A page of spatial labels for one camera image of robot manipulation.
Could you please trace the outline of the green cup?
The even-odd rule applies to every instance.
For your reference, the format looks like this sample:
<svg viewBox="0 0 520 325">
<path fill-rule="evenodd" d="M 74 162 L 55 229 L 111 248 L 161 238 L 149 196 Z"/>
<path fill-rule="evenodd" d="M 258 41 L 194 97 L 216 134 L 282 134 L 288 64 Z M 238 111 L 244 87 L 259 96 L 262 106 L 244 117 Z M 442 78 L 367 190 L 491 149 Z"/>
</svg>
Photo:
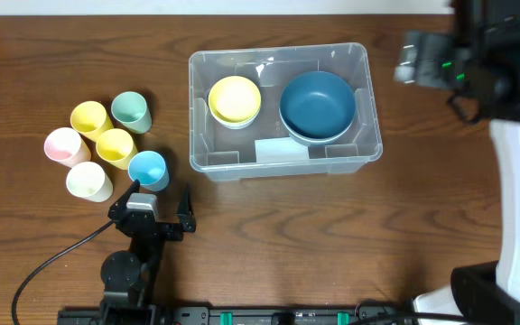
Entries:
<svg viewBox="0 0 520 325">
<path fill-rule="evenodd" d="M 117 95 L 111 104 L 113 117 L 136 134 L 147 133 L 153 124 L 146 99 L 134 91 Z"/>
</svg>

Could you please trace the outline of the cream white cup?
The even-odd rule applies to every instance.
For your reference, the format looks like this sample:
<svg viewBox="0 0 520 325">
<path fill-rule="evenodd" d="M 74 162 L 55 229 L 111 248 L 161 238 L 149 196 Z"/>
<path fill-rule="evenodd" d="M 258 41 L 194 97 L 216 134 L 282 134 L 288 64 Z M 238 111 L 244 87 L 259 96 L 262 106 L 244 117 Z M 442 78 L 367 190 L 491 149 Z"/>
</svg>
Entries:
<svg viewBox="0 0 520 325">
<path fill-rule="evenodd" d="M 66 177 L 66 187 L 71 195 L 92 202 L 106 201 L 113 193 L 112 181 L 95 162 L 81 162 L 72 167 Z"/>
</svg>

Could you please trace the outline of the dark blue large bowl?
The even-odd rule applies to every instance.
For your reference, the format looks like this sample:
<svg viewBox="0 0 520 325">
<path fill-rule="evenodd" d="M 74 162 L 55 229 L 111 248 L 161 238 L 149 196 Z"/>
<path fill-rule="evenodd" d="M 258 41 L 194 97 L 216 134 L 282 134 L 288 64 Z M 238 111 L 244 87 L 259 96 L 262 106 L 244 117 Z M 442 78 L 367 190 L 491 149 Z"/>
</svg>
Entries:
<svg viewBox="0 0 520 325">
<path fill-rule="evenodd" d="M 279 103 L 283 121 L 302 135 L 332 136 L 353 124 L 358 112 L 355 92 L 341 77 L 326 71 L 296 76 Z"/>
</svg>

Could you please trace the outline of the light blue cup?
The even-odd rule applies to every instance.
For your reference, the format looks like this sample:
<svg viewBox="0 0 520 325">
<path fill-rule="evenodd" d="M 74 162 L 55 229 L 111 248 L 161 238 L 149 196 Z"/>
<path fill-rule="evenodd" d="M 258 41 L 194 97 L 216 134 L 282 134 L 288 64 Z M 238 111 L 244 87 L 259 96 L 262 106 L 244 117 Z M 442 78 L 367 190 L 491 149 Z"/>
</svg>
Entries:
<svg viewBox="0 0 520 325">
<path fill-rule="evenodd" d="M 155 151 L 136 154 L 128 164 L 128 175 L 132 181 L 150 191 L 164 190 L 170 182 L 167 162 Z"/>
</svg>

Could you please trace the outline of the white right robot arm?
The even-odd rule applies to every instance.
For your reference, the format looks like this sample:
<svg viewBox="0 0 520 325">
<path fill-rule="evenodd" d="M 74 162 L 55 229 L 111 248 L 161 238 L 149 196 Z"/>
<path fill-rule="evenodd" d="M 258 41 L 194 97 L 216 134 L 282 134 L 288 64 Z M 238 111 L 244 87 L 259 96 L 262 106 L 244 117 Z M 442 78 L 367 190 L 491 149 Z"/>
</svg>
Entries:
<svg viewBox="0 0 520 325">
<path fill-rule="evenodd" d="M 520 0 L 452 3 L 451 32 L 407 33 L 395 78 L 450 92 L 464 123 L 488 121 L 501 179 L 498 260 L 462 266 L 417 296 L 408 324 L 520 324 Z"/>
</svg>

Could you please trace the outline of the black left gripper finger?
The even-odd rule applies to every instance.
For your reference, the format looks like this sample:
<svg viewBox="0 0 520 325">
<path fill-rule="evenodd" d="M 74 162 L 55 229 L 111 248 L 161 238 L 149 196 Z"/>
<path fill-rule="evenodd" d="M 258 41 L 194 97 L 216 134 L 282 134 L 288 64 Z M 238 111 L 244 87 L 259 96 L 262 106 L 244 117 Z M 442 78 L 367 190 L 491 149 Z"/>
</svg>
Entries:
<svg viewBox="0 0 520 325">
<path fill-rule="evenodd" d="M 182 193 L 182 197 L 177 209 L 177 217 L 183 232 L 195 233 L 197 222 L 194 216 L 190 198 L 190 186 L 187 185 Z"/>
<path fill-rule="evenodd" d="M 133 181 L 133 183 L 125 191 L 125 193 L 110 206 L 107 216 L 112 221 L 122 221 L 128 214 L 128 208 L 126 206 L 127 202 L 129 201 L 131 195 L 134 193 L 138 193 L 139 190 L 140 181 Z"/>
</svg>

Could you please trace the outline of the white small bowl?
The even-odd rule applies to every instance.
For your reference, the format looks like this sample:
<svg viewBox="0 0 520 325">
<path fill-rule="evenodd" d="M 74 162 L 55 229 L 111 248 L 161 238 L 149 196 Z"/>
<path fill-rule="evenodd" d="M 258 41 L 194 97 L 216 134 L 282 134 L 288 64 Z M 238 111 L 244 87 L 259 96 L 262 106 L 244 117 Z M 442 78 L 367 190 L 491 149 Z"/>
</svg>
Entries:
<svg viewBox="0 0 520 325">
<path fill-rule="evenodd" d="M 230 129 L 230 130 L 241 130 L 241 129 L 244 129 L 248 126 L 250 126 L 250 124 L 242 124 L 242 125 L 225 125 L 225 124 L 218 124 L 220 126 L 223 126 L 227 129 Z"/>
</svg>

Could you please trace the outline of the yellow cup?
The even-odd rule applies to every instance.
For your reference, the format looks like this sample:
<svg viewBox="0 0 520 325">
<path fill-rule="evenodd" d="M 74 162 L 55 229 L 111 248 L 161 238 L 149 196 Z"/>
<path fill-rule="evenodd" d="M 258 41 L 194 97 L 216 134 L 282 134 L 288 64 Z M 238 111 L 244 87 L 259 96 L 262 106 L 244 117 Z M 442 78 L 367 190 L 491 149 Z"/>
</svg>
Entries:
<svg viewBox="0 0 520 325">
<path fill-rule="evenodd" d="M 70 114 L 70 125 L 93 142 L 96 142 L 107 130 L 113 128 L 106 108 L 97 101 L 78 104 Z"/>
<path fill-rule="evenodd" d="M 102 133 L 96 145 L 98 156 L 121 170 L 138 154 L 133 137 L 123 129 L 112 128 Z"/>
</svg>

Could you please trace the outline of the pink cup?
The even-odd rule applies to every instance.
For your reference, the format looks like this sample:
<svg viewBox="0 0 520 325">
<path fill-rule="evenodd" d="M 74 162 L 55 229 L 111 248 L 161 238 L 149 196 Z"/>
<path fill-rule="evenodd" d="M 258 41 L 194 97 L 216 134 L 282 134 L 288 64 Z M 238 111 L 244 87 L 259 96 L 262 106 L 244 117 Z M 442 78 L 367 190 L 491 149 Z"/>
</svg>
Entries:
<svg viewBox="0 0 520 325">
<path fill-rule="evenodd" d="M 50 160 L 70 168 L 91 160 L 88 146 L 80 134 L 69 127 L 52 131 L 45 139 L 43 151 Z"/>
</svg>

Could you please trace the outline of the yellow bowl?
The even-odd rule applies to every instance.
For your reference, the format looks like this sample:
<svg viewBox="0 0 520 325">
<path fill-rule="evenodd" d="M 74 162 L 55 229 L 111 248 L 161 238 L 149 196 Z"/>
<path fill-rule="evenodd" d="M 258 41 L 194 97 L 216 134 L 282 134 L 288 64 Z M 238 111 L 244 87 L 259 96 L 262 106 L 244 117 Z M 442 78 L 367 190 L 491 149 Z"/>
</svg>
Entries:
<svg viewBox="0 0 520 325">
<path fill-rule="evenodd" d="M 216 82 L 208 98 L 209 108 L 222 122 L 241 124 L 252 119 L 261 108 L 259 87 L 250 79 L 229 76 Z"/>
</svg>

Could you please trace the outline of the light grey small bowl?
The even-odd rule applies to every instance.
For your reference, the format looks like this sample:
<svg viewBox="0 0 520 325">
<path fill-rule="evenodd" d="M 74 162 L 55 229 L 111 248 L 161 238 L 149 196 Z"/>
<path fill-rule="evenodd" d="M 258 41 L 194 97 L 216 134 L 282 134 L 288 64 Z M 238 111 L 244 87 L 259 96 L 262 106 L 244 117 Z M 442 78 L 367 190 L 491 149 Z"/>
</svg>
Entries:
<svg viewBox="0 0 520 325">
<path fill-rule="evenodd" d="M 239 129 L 243 129 L 243 128 L 246 128 L 248 127 L 249 125 L 251 125 L 255 118 L 258 116 L 258 113 L 256 113 L 255 115 L 251 116 L 250 118 L 248 118 L 247 120 L 245 121 L 241 121 L 241 122 L 229 122 L 229 121 L 225 121 L 223 120 L 220 116 L 217 116 L 215 114 L 212 114 L 212 116 L 214 117 L 214 119 L 216 121 L 218 121 L 221 125 L 223 125 L 224 127 L 228 128 L 228 129 L 234 129 L 234 130 L 239 130 Z"/>
</svg>

